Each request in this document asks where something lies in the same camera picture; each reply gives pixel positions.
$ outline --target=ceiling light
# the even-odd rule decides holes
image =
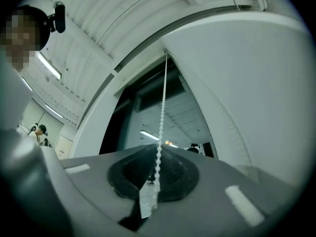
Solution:
[[[146,131],[144,131],[144,130],[140,131],[140,133],[145,134],[146,136],[151,137],[151,138],[154,139],[154,140],[159,140],[157,137],[155,137],[155,136],[149,134],[148,132],[146,132]]]
[[[56,115],[58,115],[59,117],[61,117],[62,119],[64,118],[63,116],[61,116],[59,113],[55,112],[52,108],[50,108],[47,104],[45,104],[47,108],[49,108],[52,112],[54,112]]]
[[[61,73],[50,64],[50,62],[42,55],[42,53],[38,52],[37,56],[39,60],[48,68],[48,70],[51,71],[58,80],[60,80]]]
[[[32,88],[29,86],[29,84],[25,81],[25,79],[22,77],[23,82],[26,84],[26,86],[33,92]]]

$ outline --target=fluorescent light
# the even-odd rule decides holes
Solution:
[[[52,112],[54,112],[56,115],[58,115],[59,117],[61,117],[62,119],[64,118],[63,116],[61,116],[59,113],[55,112],[52,108],[50,108],[47,104],[45,104],[47,108],[49,108]]]
[[[29,86],[29,84],[25,81],[25,79],[22,77],[23,82],[26,84],[26,86],[33,92],[32,88]]]
[[[61,74],[59,71],[57,71],[50,63],[47,61],[47,59],[42,55],[41,52],[38,52],[38,58],[39,60],[48,68],[49,71],[52,72],[54,76],[57,77],[58,80],[61,78]]]
[[[159,140],[157,137],[155,137],[155,136],[149,134],[148,132],[146,132],[146,131],[144,131],[144,130],[140,131],[140,133],[145,134],[146,136],[151,137],[151,138],[154,139],[154,140]]]

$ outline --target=pull chain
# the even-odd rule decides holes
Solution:
[[[166,84],[167,84],[167,58],[168,54],[166,54],[166,65],[164,69],[164,82],[163,82],[163,94],[162,94],[162,105],[161,105],[161,116],[160,116],[160,127],[159,127],[159,141],[158,141],[158,147],[157,147],[157,160],[156,160],[156,173],[155,173],[155,180],[154,180],[154,193],[153,193],[153,198],[155,200],[154,206],[152,208],[156,209],[158,205],[158,193],[160,191],[160,183],[159,183],[159,171],[160,171],[160,158],[161,158],[161,145],[162,145],[162,130],[163,130],[163,121],[164,121],[164,104],[165,104],[165,99],[166,99]]]

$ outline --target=white rectangular strip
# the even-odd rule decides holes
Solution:
[[[79,173],[82,172],[84,170],[90,169],[90,166],[88,164],[83,164],[83,165],[79,165],[76,167],[72,167],[72,168],[65,168],[65,171],[68,174],[74,174],[74,173]]]
[[[265,220],[265,217],[241,192],[237,185],[229,186],[225,189],[225,193],[249,226],[255,227]]]

